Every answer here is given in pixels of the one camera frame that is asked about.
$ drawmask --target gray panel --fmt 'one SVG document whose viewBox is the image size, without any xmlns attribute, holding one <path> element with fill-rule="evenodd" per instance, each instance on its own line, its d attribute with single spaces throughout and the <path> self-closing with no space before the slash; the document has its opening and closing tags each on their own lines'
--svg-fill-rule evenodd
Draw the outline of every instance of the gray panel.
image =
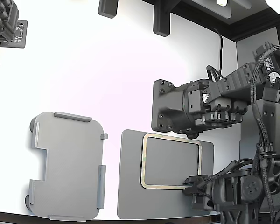
<svg viewBox="0 0 280 224">
<path fill-rule="evenodd" d="M 147 149 L 146 184 L 181 185 L 185 177 L 197 175 L 198 145 L 148 138 Z"/>
<path fill-rule="evenodd" d="M 267 41 L 275 45 L 279 44 L 277 28 L 268 29 L 237 42 L 238 67 L 255 62 L 253 52 Z"/>
<path fill-rule="evenodd" d="M 263 100 L 258 100 L 259 111 L 262 112 Z M 239 145 L 239 158 L 254 159 L 256 144 L 259 142 L 259 131 L 253 116 L 251 105 L 241 123 L 241 141 Z"/>
<path fill-rule="evenodd" d="M 160 219 L 160 218 L 179 218 L 179 217 L 191 217 L 191 216 L 203 216 L 208 215 L 209 212 L 205 211 L 195 211 L 192 210 L 192 197 L 185 196 L 181 190 L 163 190 L 163 189 L 145 189 L 140 184 L 140 169 L 141 169 L 141 154 L 142 154 L 142 140 L 145 132 L 138 132 L 133 130 L 125 130 L 122 133 L 121 140 L 121 156 L 120 156 L 120 174 L 119 174 L 119 194 L 118 194 L 118 217 L 121 219 Z M 173 167 L 174 170 L 184 172 L 183 168 L 180 166 L 182 162 L 189 169 L 193 164 L 187 164 L 185 159 L 182 161 L 175 160 L 180 159 L 180 155 L 173 155 L 169 149 L 178 154 L 186 153 L 185 146 L 179 143 L 174 147 L 171 144 L 166 144 L 166 140 L 149 140 L 147 144 L 147 152 L 150 153 L 150 159 L 147 163 L 150 164 L 148 167 L 151 177 L 148 181 L 153 183 L 168 183 L 168 179 L 158 180 L 157 175 L 161 173 L 161 168 L 166 166 Z M 208 159 L 203 160 L 202 170 L 212 174 L 213 170 L 213 155 L 214 147 L 213 144 L 208 142 L 201 142 L 203 146 L 203 154 L 208 155 Z M 188 161 L 194 161 L 191 157 L 197 156 L 196 147 L 189 147 L 188 150 L 194 151 L 194 155 L 191 154 L 187 157 Z M 159 161 L 157 164 L 159 167 L 157 171 L 153 173 L 153 161 Z M 174 179 L 174 182 L 184 180 L 189 175 L 194 174 L 195 171 L 186 172 L 186 176 L 183 178 L 176 173 L 178 178 Z"/>
<path fill-rule="evenodd" d="M 45 180 L 30 180 L 26 206 L 51 220 L 86 221 L 104 208 L 102 126 L 88 117 L 45 112 L 34 118 L 32 148 L 47 151 Z"/>
</svg>

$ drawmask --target metal frame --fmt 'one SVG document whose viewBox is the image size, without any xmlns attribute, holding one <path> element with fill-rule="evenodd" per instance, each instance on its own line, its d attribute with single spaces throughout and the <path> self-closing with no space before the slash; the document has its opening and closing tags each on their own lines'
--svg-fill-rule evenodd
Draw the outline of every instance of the metal frame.
<svg viewBox="0 0 280 224">
<path fill-rule="evenodd" d="M 146 189 L 164 189 L 164 190 L 185 190 L 187 186 L 173 186 L 173 185 L 153 185 L 145 183 L 145 166 L 146 166 L 146 152 L 147 152 L 147 139 L 155 138 L 155 139 L 164 139 L 170 141 L 178 141 L 190 144 L 198 145 L 198 167 L 197 167 L 197 175 L 201 175 L 201 163 L 202 163 L 202 145 L 197 140 L 184 139 L 178 137 L 172 137 L 162 134 L 146 134 L 143 138 L 142 143 L 142 156 L 141 156 L 141 174 L 140 174 L 140 183 L 142 187 Z"/>
</svg>

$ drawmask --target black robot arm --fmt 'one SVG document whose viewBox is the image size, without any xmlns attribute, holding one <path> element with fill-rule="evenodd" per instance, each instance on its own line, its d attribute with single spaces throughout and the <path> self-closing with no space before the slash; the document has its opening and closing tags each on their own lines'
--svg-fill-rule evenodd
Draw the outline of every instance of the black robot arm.
<svg viewBox="0 0 280 224">
<path fill-rule="evenodd" d="M 0 0 L 0 42 L 13 40 L 18 19 L 19 10 L 14 1 Z"/>
<path fill-rule="evenodd" d="M 280 45 L 267 42 L 254 56 L 256 63 L 226 77 L 208 66 L 208 79 L 180 87 L 165 80 L 154 83 L 152 129 L 158 132 L 195 139 L 203 131 L 242 122 L 252 106 L 260 135 L 254 160 L 232 161 L 215 175 L 192 176 L 183 183 L 188 186 L 184 193 L 193 195 L 193 209 L 220 212 L 226 224 L 258 223 L 265 196 L 271 223 L 280 217 L 271 197 L 280 192 Z M 249 164 L 252 168 L 241 169 Z"/>
</svg>

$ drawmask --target gray tray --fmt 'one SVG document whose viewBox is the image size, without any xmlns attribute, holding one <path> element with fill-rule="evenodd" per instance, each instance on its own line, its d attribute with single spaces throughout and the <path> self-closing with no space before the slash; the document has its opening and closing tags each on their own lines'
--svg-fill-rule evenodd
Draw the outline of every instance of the gray tray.
<svg viewBox="0 0 280 224">
<path fill-rule="evenodd" d="M 189 143 L 190 140 L 185 140 L 133 130 L 122 133 L 118 194 L 120 219 L 209 214 L 192 210 L 192 197 L 185 196 L 181 189 L 188 176 L 213 174 L 214 146 L 209 142 Z"/>
<path fill-rule="evenodd" d="M 45 112 L 31 124 L 32 148 L 47 151 L 45 180 L 30 180 L 27 208 L 36 216 L 86 221 L 104 208 L 102 126 L 88 117 Z"/>
</svg>

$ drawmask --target white table surface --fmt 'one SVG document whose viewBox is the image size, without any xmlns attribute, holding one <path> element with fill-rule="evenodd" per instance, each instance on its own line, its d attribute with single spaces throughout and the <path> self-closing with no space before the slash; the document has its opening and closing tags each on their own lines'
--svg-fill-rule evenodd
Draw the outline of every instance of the white table surface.
<svg viewBox="0 0 280 224">
<path fill-rule="evenodd" d="M 218 67 L 216 33 L 172 14 L 164 38 L 152 32 L 152 5 L 119 0 L 111 20 L 98 15 L 98 3 L 16 0 L 28 36 L 25 49 L 0 49 L 0 212 L 31 215 L 24 198 L 29 180 L 43 179 L 45 154 L 30 148 L 29 123 L 60 111 L 92 117 L 109 134 L 105 209 L 96 219 L 118 219 L 121 133 L 152 132 L 153 82 L 179 86 L 207 78 L 209 64 Z M 223 74 L 236 68 L 236 43 L 224 39 Z M 214 172 L 239 158 L 239 125 L 199 140 L 215 145 Z"/>
</svg>

